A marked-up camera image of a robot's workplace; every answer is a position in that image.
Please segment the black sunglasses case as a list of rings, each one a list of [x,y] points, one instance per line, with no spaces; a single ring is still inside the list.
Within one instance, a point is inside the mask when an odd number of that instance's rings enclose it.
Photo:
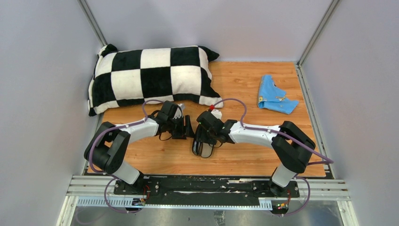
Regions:
[[[215,139],[209,137],[205,133],[197,131],[192,143],[192,152],[196,156],[209,158],[213,153],[215,144]]]

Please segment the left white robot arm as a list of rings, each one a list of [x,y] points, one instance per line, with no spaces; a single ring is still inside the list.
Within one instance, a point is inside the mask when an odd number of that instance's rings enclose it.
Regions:
[[[193,138],[190,116],[183,113],[184,109],[184,104],[164,101],[159,110],[139,121],[118,125],[104,122],[88,144],[84,158],[99,172],[123,182],[132,194],[140,194],[146,188],[144,174],[124,160],[129,144],[164,133],[170,134],[170,139]]]

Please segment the black white checkered pillow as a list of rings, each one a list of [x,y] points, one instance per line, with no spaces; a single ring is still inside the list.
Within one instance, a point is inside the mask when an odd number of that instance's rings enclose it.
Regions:
[[[192,101],[222,108],[209,69],[209,63],[218,58],[218,53],[197,45],[128,51],[112,44],[103,46],[88,87],[88,114],[157,101]]]

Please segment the aluminium frame rail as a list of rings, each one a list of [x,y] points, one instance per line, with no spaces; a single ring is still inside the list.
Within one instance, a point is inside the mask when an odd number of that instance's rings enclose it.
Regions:
[[[349,202],[350,196],[345,183],[337,180],[296,180],[290,190],[291,197],[269,197],[262,194],[256,197],[253,192],[189,192],[161,191],[146,189],[149,196],[116,194],[115,181],[109,177],[74,176],[67,190],[67,196],[75,197],[77,206],[127,208],[129,211],[144,208],[153,209],[195,209],[195,210],[270,210],[278,209],[286,201],[336,201]]]

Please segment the blue crumpled cloth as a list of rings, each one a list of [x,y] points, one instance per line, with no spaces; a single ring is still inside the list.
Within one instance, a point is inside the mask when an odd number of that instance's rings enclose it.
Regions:
[[[275,85],[271,75],[262,76],[258,91],[258,108],[291,114],[298,104],[298,100],[290,100],[286,97],[286,91]]]

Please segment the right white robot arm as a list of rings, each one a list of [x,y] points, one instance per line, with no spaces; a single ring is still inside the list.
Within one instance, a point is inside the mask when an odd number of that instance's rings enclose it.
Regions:
[[[272,173],[267,189],[274,196],[287,191],[290,180],[305,171],[311,155],[316,153],[316,144],[293,122],[282,125],[260,126],[244,124],[237,120],[221,120],[221,113],[214,109],[204,111],[198,118],[198,127],[193,142],[193,152],[209,157],[212,151],[203,154],[205,146],[211,149],[216,144],[253,144],[271,148],[280,160]]]

